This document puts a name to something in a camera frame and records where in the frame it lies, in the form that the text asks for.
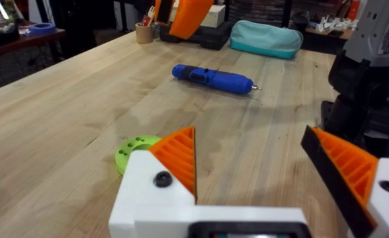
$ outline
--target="pencil cup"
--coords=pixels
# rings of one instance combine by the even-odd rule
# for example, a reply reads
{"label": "pencil cup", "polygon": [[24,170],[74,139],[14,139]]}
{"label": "pencil cup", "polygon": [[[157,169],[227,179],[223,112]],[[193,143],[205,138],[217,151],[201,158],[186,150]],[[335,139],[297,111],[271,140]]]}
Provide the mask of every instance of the pencil cup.
{"label": "pencil cup", "polygon": [[153,42],[153,31],[151,26],[142,26],[139,22],[136,24],[136,41],[139,44],[148,44]]}

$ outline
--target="blue tape roll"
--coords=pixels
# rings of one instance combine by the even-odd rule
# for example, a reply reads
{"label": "blue tape roll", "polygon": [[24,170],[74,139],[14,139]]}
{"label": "blue tape roll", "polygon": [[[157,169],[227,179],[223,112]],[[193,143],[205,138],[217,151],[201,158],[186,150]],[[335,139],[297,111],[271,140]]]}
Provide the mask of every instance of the blue tape roll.
{"label": "blue tape roll", "polygon": [[38,23],[33,24],[28,27],[30,29],[30,34],[39,35],[39,34],[51,34],[55,33],[56,27],[52,23]]}

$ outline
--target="wooden table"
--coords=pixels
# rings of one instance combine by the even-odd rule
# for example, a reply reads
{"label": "wooden table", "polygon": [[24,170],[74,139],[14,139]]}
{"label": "wooden table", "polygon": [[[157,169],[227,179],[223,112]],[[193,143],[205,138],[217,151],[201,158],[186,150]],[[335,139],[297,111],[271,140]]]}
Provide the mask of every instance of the wooden table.
{"label": "wooden table", "polygon": [[[309,33],[324,35],[324,36],[327,36],[331,32],[330,30],[326,30],[326,31],[320,32],[320,31],[318,31],[316,29],[313,29],[313,28],[307,28],[305,31],[309,32]],[[350,39],[352,37],[352,34],[353,34],[353,31],[352,31],[352,29],[349,28],[349,29],[344,30],[343,34],[341,36],[339,36],[339,37],[336,37],[336,38],[348,40],[348,39]]]}
{"label": "wooden table", "polygon": [[[0,237],[108,237],[121,176],[114,152],[143,134],[196,126],[199,204],[301,207],[315,237],[345,223],[300,146],[334,56],[283,60],[134,33],[0,88]],[[177,63],[240,73],[237,96],[177,81]]]}
{"label": "wooden table", "polygon": [[15,40],[14,42],[5,44],[3,46],[0,46],[0,56],[9,52],[12,52],[14,50],[19,50],[25,47],[30,46],[39,46],[44,43],[47,43],[52,40],[59,40],[60,38],[65,36],[65,30],[62,29],[56,29],[55,33],[52,34],[45,34],[45,35],[39,35],[39,36],[20,36],[18,40]]}

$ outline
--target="teal pouch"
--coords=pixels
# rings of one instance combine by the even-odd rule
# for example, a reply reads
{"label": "teal pouch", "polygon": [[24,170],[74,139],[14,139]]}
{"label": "teal pouch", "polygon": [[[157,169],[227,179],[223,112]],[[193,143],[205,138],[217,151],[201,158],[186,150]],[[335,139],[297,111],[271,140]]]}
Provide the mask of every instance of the teal pouch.
{"label": "teal pouch", "polygon": [[264,56],[292,59],[299,51],[303,35],[297,30],[239,20],[230,35],[230,46]]}

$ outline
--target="green 3d printed part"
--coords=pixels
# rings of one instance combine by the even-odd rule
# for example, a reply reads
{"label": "green 3d printed part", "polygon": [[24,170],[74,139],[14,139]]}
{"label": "green 3d printed part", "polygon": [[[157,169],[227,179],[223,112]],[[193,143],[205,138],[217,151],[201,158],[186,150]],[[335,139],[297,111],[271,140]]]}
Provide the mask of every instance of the green 3d printed part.
{"label": "green 3d printed part", "polygon": [[120,174],[124,174],[131,152],[135,149],[148,149],[161,140],[157,136],[137,136],[125,141],[115,152],[115,163]]}

